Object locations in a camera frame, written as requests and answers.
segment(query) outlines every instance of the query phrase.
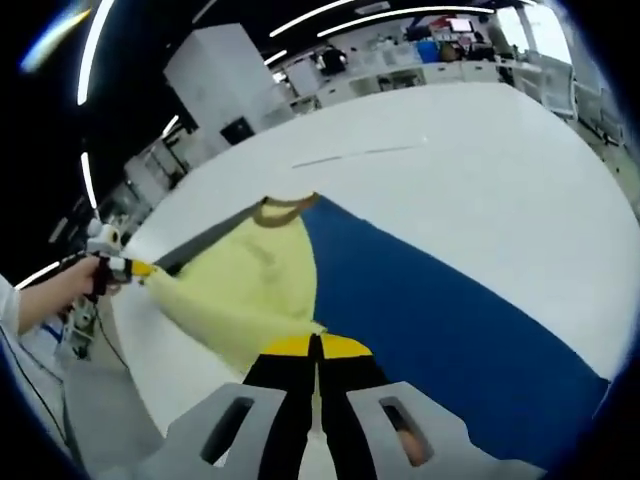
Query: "white tabletop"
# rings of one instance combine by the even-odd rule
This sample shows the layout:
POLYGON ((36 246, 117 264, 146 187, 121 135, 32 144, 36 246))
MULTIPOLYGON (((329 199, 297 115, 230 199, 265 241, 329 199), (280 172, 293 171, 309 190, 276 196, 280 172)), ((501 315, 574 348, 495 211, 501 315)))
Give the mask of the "white tabletop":
MULTIPOLYGON (((372 95, 257 135, 192 172, 126 254, 156 260, 264 195, 314 190, 491 288, 601 376, 619 369, 639 304, 638 224, 580 137, 505 85, 372 95), (322 159, 331 160, 303 166, 322 159)), ((234 379, 142 287, 123 289, 113 305, 162 432, 234 379)))

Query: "ceiling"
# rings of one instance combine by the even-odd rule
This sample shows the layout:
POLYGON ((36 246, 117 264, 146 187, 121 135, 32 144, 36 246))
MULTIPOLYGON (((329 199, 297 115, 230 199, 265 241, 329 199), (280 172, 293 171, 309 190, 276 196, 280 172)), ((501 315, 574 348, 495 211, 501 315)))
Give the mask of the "ceiling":
MULTIPOLYGON (((90 153, 98 202, 122 179, 123 164, 142 150, 180 112, 163 69, 194 28, 192 19, 208 0, 115 0, 99 39, 89 99, 76 105, 80 60, 91 16, 71 32, 35 74, 17 65, 34 39, 70 0, 29 0, 14 5, 19 28, 12 42, 13 125, 19 135, 5 141, 17 146, 5 168, 19 194, 8 193, 12 212, 5 230, 15 232, 0 254, 0 272, 13 282, 56 259, 47 244, 58 220, 84 194, 79 157, 90 153)), ((241 23, 266 58, 281 49, 289 54, 318 43, 316 33, 358 18, 353 3, 320 14, 276 38, 269 32, 330 0, 217 0, 195 28, 241 23)), ((428 5, 507 6, 516 0, 389 0, 392 9, 428 5)))

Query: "led light strip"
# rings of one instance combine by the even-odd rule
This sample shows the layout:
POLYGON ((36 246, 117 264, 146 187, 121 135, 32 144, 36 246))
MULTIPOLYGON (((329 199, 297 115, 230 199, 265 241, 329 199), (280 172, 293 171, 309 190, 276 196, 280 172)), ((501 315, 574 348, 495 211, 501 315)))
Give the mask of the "led light strip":
POLYGON ((375 15, 370 15, 368 17, 359 18, 357 20, 353 20, 351 22, 343 23, 342 25, 338 25, 327 30, 323 30, 318 33, 318 37, 324 37, 330 35, 334 32, 343 30, 345 28, 352 27, 354 25, 359 25, 361 23, 370 22, 372 20, 377 20, 379 18, 393 17, 397 15, 406 15, 409 13, 421 13, 421 12, 470 12, 470 13, 495 13, 495 10, 490 8, 480 8, 480 7, 453 7, 443 5, 440 7, 416 7, 416 8, 405 8, 402 10, 394 10, 393 12, 384 12, 384 13, 376 13, 375 15))
POLYGON ((320 7, 320 8, 316 8, 315 10, 311 10, 310 12, 307 12, 304 15, 299 16, 298 18, 294 18, 289 23, 285 23, 281 27, 276 28, 273 32, 271 32, 269 34, 269 36, 271 38, 273 38, 276 35, 280 35, 285 30, 289 30, 291 27, 294 27, 294 26, 298 25, 299 23, 302 23, 305 20, 310 19, 311 17, 315 17, 316 15, 318 15, 318 14, 320 14, 322 12, 326 12, 327 10, 331 10, 332 8, 336 8, 336 7, 339 7, 340 5, 345 5, 345 4, 351 3, 353 1, 355 1, 355 0, 338 0, 337 2, 329 3, 329 4, 325 5, 324 7, 320 7))
POLYGON ((280 50, 278 53, 276 53, 275 55, 273 55, 272 57, 267 58, 264 61, 264 64, 269 66, 270 64, 272 64, 273 62, 275 62, 277 59, 284 57, 287 54, 286 50, 280 50))
POLYGON ((178 117, 178 115, 176 115, 175 117, 173 117, 171 119, 171 121, 169 123, 167 123, 167 126, 164 127, 164 130, 162 130, 162 138, 166 137, 167 135, 169 135, 169 132, 171 131, 171 129, 173 128, 173 126, 178 122, 178 119, 180 117, 178 117))
POLYGON ((84 46, 84 53, 82 54, 82 63, 80 64, 80 79, 78 81, 78 105, 82 105, 87 101, 87 94, 89 92, 89 77, 91 76, 91 65, 93 64, 93 57, 98 46, 100 32, 102 32, 102 27, 104 27, 104 23, 107 21, 107 15, 109 15, 109 10, 111 10, 114 1, 115 0, 102 0, 102 2, 100 2, 100 5, 98 6, 96 16, 93 17, 91 30, 89 30, 87 43, 84 46))
POLYGON ((198 23, 198 20, 200 20, 205 13, 207 13, 209 11, 209 9, 211 7, 213 7, 213 4, 216 3, 217 0, 209 0, 209 3, 207 3, 202 10, 200 10, 195 17, 193 17, 193 20, 191 21, 191 23, 198 23))
POLYGON ((89 197, 89 203, 94 210, 98 209, 98 203, 96 202, 96 196, 93 193, 93 182, 91 181, 91 169, 89 168, 89 154, 84 152, 80 156, 80 162, 82 163, 82 175, 84 176, 84 185, 87 188, 87 196, 89 197))
POLYGON ((34 282, 35 280, 40 278, 42 275, 45 275, 46 273, 49 273, 51 270, 53 270, 54 268, 58 268, 59 266, 60 266, 60 262, 54 262, 51 265, 48 265, 48 266, 44 267, 42 270, 38 270, 36 273, 34 273, 33 275, 31 275, 28 278, 25 278, 18 285, 16 285, 16 287, 15 287, 16 290, 22 290, 24 287, 26 287, 30 283, 34 282))

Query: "yellow garment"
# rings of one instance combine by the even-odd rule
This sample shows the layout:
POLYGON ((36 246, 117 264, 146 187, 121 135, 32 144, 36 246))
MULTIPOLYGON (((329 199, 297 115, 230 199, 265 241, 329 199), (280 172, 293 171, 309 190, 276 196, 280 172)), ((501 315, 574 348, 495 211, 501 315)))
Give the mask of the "yellow garment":
MULTIPOLYGON (((262 207, 266 218, 288 211, 262 207)), ((178 278, 159 270, 146 285, 169 318, 241 372, 276 341, 324 330, 312 321, 316 270, 299 217, 277 228, 249 218, 178 278)))

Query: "black cable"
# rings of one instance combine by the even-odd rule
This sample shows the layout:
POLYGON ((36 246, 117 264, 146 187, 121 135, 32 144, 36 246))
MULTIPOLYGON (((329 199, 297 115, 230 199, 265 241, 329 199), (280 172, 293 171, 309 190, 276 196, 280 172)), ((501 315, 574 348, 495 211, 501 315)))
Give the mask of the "black cable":
POLYGON ((44 365, 40 360, 38 360, 38 359, 33 355, 33 353, 31 353, 29 350, 27 350, 27 349, 26 349, 26 348, 24 348, 24 347, 22 347, 22 351, 23 351, 24 353, 26 353, 26 354, 29 356, 29 358, 30 358, 31 360, 33 360, 33 363, 35 363, 36 365, 38 365, 42 370, 44 370, 45 372, 47 372, 49 375, 51 375, 53 378, 55 378, 55 379, 60 383, 60 385, 62 385, 62 379, 61 379, 58 375, 56 375, 55 373, 53 373, 51 370, 49 370, 49 367, 45 366, 45 365, 44 365))
POLYGON ((53 420, 53 423, 55 424, 56 428, 58 429, 58 433, 60 434, 60 437, 62 438, 62 441, 64 442, 65 445, 67 445, 67 447, 69 446, 67 444, 67 437, 66 435, 63 433, 62 428, 60 427, 60 425, 58 424, 58 421, 56 420, 55 415, 53 414, 53 412, 51 411, 51 409, 49 408, 49 405, 47 404, 47 402, 44 400, 44 398, 42 398, 42 395, 40 395, 40 392, 38 391, 38 389, 35 387, 35 385, 33 383, 31 383, 31 379, 29 378, 29 376, 25 373, 25 371, 22 369, 22 365, 20 365, 20 360, 18 360, 18 356, 16 355, 16 352, 13 351, 13 348, 11 348, 11 345, 9 343, 9 339, 7 338, 7 335, 4 333, 4 329, 2 327, 0 327, 0 332, 2 332, 2 336, 4 337, 4 342, 7 345, 7 348, 9 349, 9 351, 11 352, 11 355, 13 356, 13 359, 16 362, 16 365, 18 367, 18 370, 20 370, 20 373, 22 373, 22 376, 24 377, 24 379, 27 381, 27 383, 29 384, 29 386, 31 387, 31 389, 35 392, 35 394, 38 396, 38 398, 40 399, 40 402, 42 402, 42 405, 44 406, 44 408, 47 410, 47 413, 49 414, 49 416, 51 417, 51 420, 53 420))
POLYGON ((107 341, 107 344, 109 345, 109 347, 111 348, 111 350, 113 351, 113 353, 115 354, 116 357, 118 357, 118 360, 120 360, 120 363, 122 363, 122 365, 124 365, 124 368, 126 368, 127 370, 129 369, 129 365, 127 365, 127 362, 125 362, 122 357, 120 356, 120 354, 118 353, 118 351, 116 350, 116 347, 113 346, 113 343, 111 343, 111 340, 109 340, 109 337, 107 336, 106 332, 104 331, 104 325, 102 324, 102 317, 100 317, 100 314, 98 313, 98 307, 96 305, 96 315, 95 315, 95 319, 98 322, 98 326, 100 327, 100 331, 102 332, 102 336, 104 337, 104 339, 107 341))

